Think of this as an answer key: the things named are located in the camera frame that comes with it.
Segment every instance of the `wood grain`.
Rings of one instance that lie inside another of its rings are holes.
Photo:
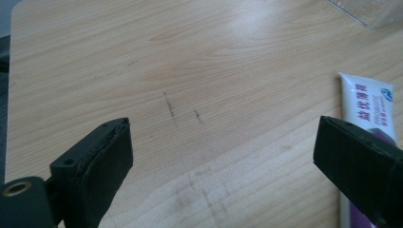
[[[324,0],[23,1],[6,179],[48,178],[126,116],[135,162],[101,227],[337,227],[312,163],[319,116],[341,116],[338,71],[391,82],[401,139],[401,26]]]

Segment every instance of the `transparent plastic container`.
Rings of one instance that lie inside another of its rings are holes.
[[[369,29],[403,19],[403,0],[329,0]]]

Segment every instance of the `wooden table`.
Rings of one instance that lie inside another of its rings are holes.
[[[7,181],[128,117],[134,166],[101,227],[337,227],[313,165],[341,70],[395,87],[403,28],[325,0],[36,0],[14,9]]]

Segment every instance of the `blue logo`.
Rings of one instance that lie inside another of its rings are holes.
[[[393,102],[393,95],[389,89],[382,88],[380,91],[382,92],[382,95],[386,98],[386,100]]]

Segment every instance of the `light wood grain surface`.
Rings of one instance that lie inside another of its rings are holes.
[[[101,227],[337,227],[313,165],[338,71],[395,84],[403,28],[325,0],[32,0],[13,11],[6,180],[128,117],[134,166]]]

